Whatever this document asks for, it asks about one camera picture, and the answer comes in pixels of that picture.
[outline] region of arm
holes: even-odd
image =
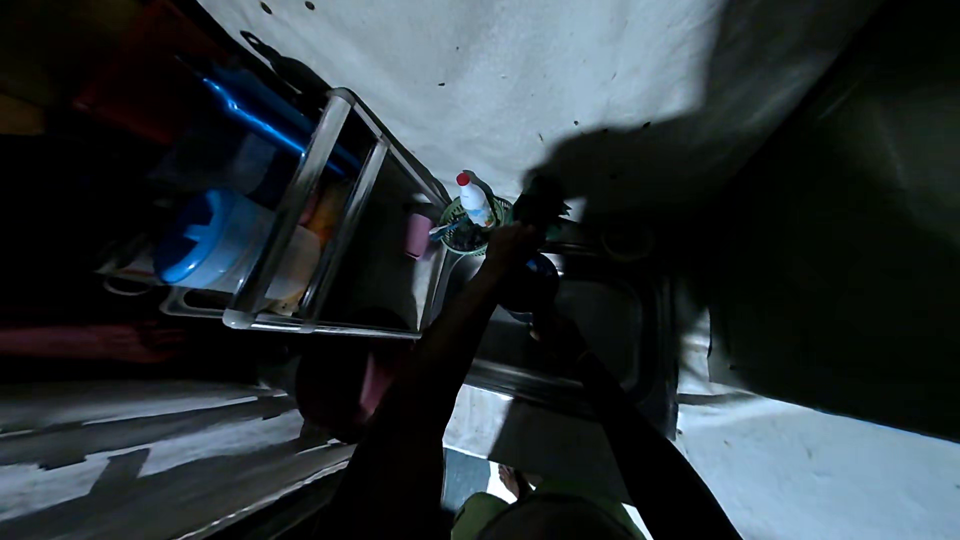
[[[535,233],[522,224],[494,232],[480,271],[430,325],[397,374],[331,505],[331,517],[350,537],[405,536],[435,521],[442,439],[457,392],[496,307],[496,288],[535,248]]]
[[[630,498],[654,538],[740,538],[704,481],[630,403],[620,384],[588,350],[576,325],[556,312],[538,314],[535,323],[541,340],[570,362],[583,383]],[[679,504],[695,518],[678,523],[674,516]]]

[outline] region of hand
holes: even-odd
[[[587,341],[572,320],[562,316],[551,306],[534,313],[534,338],[557,359],[572,366],[588,350]]]
[[[498,227],[491,235],[483,267],[502,277],[511,269],[530,260],[541,242],[542,238],[532,225],[517,221]]]

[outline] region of sink basin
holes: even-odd
[[[649,394],[659,364],[660,294],[648,273],[583,250],[543,254],[557,266],[557,310],[580,327],[591,349],[635,403]],[[479,270],[482,257],[448,257],[434,297],[440,313]],[[581,384],[564,374],[530,326],[497,306],[480,340],[467,384],[569,412],[584,410]]]

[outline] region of blue lid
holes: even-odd
[[[210,256],[235,200],[232,191],[222,188],[190,199],[154,251],[154,272],[162,281],[182,282]]]

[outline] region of blue plastic container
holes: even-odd
[[[180,211],[156,246],[154,271],[177,286],[234,293],[263,250],[274,213],[231,189],[209,189]],[[297,227],[267,298],[289,299],[306,288],[320,261],[320,239]]]

